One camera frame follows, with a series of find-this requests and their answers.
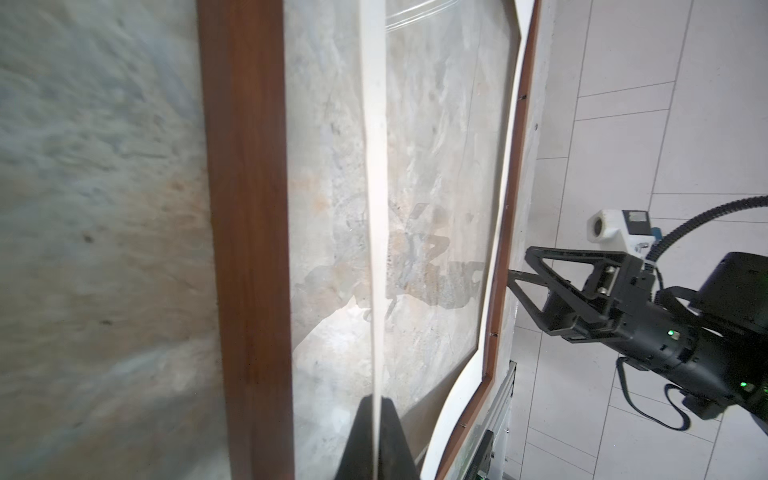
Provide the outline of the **aluminium front rail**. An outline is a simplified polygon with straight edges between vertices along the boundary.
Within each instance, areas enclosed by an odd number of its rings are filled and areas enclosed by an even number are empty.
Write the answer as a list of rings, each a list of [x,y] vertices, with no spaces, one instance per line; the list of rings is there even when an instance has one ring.
[[[507,374],[495,396],[479,434],[470,443],[470,456],[459,470],[459,479],[504,479],[509,433],[509,412],[517,373],[517,363],[510,360]]]

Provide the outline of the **brown wooden picture frame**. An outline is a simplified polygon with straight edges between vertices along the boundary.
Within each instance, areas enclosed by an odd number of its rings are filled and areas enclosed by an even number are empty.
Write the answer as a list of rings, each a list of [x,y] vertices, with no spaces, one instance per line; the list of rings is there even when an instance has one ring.
[[[510,1],[522,35],[480,347],[448,395],[422,479],[445,479],[486,401],[500,340],[526,104],[540,1]],[[295,479],[289,372],[289,226],[282,1],[196,1],[211,224],[233,479]],[[477,386],[459,386],[479,368]]]

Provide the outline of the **cream white mat board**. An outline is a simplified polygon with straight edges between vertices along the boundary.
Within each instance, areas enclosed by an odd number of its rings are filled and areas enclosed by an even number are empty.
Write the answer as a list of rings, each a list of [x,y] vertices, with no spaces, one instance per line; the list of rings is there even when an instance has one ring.
[[[487,327],[491,316],[491,300],[496,285],[497,263],[502,253],[503,215],[508,210],[508,186],[515,115],[518,110],[518,94],[522,87],[522,70],[525,50],[530,43],[533,28],[538,25],[534,18],[540,10],[538,1],[513,1],[517,28],[521,40],[517,51],[515,73],[509,100],[509,118],[502,148],[502,165],[499,174],[496,218],[493,223],[491,259],[489,260],[484,299],[482,303],[479,346],[458,377],[458,384],[447,397],[447,405],[441,410],[427,449],[423,472],[437,477],[437,468],[450,443],[449,435],[464,410],[470,406],[470,395],[486,386],[490,376],[485,373]],[[360,470],[370,479],[381,479],[383,459],[384,414],[394,406],[382,395],[385,366],[385,320],[387,252],[389,241],[388,220],[388,137],[386,102],[386,3],[361,1],[359,3],[360,64],[362,85],[362,113],[364,119],[366,193],[368,212],[368,242],[371,266],[371,354],[372,394],[363,399],[370,407],[371,464]]]

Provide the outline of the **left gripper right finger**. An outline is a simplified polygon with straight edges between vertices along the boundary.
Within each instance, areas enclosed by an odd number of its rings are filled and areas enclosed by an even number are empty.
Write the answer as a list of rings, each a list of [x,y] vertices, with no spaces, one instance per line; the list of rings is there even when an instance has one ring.
[[[393,401],[383,397],[379,426],[379,480],[419,480],[407,439]]]

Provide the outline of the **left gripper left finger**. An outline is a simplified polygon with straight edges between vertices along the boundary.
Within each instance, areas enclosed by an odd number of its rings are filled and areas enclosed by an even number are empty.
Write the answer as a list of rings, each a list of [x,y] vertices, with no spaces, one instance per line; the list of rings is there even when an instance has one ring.
[[[372,396],[361,399],[347,439],[335,480],[373,480]]]

